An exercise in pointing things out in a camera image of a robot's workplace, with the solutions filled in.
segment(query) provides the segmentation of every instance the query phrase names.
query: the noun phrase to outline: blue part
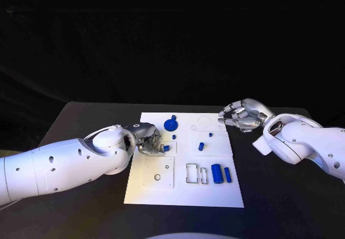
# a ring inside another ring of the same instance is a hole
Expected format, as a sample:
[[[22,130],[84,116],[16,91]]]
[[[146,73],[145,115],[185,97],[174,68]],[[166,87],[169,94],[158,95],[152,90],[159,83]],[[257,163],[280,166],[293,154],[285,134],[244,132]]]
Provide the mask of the blue part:
[[[231,183],[231,177],[230,177],[230,171],[229,171],[229,168],[224,168],[224,171],[226,171],[226,176],[227,176],[227,182]]]
[[[171,150],[169,145],[164,146],[164,151],[168,152]]]
[[[220,164],[214,164],[211,166],[213,169],[213,176],[214,176],[214,183],[224,183],[224,179],[223,179],[223,174],[221,174],[221,165]]]
[[[203,151],[204,150],[204,143],[200,143],[200,151]]]
[[[178,129],[178,121],[177,121],[177,116],[175,115],[172,115],[172,119],[169,119],[165,122],[165,129],[171,132]]]

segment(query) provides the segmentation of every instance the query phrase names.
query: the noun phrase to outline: black table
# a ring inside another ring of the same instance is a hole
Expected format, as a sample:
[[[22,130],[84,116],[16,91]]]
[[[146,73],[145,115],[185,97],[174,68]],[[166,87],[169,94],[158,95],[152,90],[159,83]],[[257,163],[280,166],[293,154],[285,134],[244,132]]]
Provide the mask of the black table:
[[[86,137],[114,124],[140,120],[142,112],[217,113],[218,106],[68,103],[41,143]],[[305,109],[272,108],[309,117]],[[253,141],[227,127],[244,209],[125,204],[130,166],[80,187],[26,198],[0,211],[2,238],[139,238],[201,232],[239,238],[343,238],[345,184],[318,165],[263,156]]]

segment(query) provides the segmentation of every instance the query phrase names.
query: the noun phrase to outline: white board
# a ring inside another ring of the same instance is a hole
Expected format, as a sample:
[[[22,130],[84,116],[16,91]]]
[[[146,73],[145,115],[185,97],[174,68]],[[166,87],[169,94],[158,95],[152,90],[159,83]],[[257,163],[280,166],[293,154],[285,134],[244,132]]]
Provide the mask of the white board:
[[[165,130],[165,121],[177,115],[178,129]],[[140,122],[156,125],[162,133],[162,141],[171,145],[171,151],[164,156],[143,155],[136,150],[132,163],[130,178],[126,191],[126,204],[182,205],[208,207],[243,208],[243,197],[233,160],[233,150],[226,126],[218,123],[218,114],[211,113],[142,113]],[[204,142],[204,151],[198,150]],[[148,171],[148,158],[162,160],[158,167]],[[174,158],[172,175],[164,170],[164,165]],[[220,164],[223,168],[224,183],[214,184],[211,165]],[[197,164],[198,183],[187,183],[187,164]],[[227,183],[224,167],[230,168],[233,182]],[[208,184],[201,183],[201,168],[207,168]],[[165,180],[174,185],[155,180],[153,174],[162,170],[168,173]]]

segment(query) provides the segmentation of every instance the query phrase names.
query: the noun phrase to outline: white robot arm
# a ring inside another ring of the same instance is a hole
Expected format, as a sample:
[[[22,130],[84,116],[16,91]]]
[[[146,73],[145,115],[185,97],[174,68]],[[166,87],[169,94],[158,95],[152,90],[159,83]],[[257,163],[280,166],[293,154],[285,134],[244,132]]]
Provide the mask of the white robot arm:
[[[164,145],[158,148],[159,140],[161,132],[151,123],[126,128],[114,125],[84,139],[61,141],[0,158],[0,205],[65,191],[103,174],[120,173],[136,146],[143,154],[165,154]]]
[[[231,103],[220,117],[233,111],[233,118],[218,121],[237,126],[243,132],[265,127],[263,136],[253,143],[263,155],[272,151],[292,164],[311,159],[325,172],[345,180],[345,129],[324,128],[301,115],[275,115],[255,99]]]

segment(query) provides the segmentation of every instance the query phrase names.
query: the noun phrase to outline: small blue piece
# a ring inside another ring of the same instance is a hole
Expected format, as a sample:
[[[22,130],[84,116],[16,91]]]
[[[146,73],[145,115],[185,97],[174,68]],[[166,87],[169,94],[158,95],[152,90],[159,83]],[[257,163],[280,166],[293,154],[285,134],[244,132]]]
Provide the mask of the small blue piece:
[[[211,166],[213,169],[213,176],[214,176],[214,183],[224,183],[224,179],[223,179],[223,174],[221,174],[221,165],[220,164],[214,164]]]
[[[171,132],[178,129],[178,121],[177,121],[177,116],[175,115],[172,115],[172,119],[169,119],[165,122],[165,129]]]
[[[169,145],[164,146],[164,151],[168,152],[171,150]]]
[[[227,176],[227,182],[231,183],[231,177],[230,177],[230,171],[229,171],[229,168],[224,168],[224,171],[226,171],[226,176]]]
[[[204,150],[204,143],[200,143],[200,151],[203,151]]]

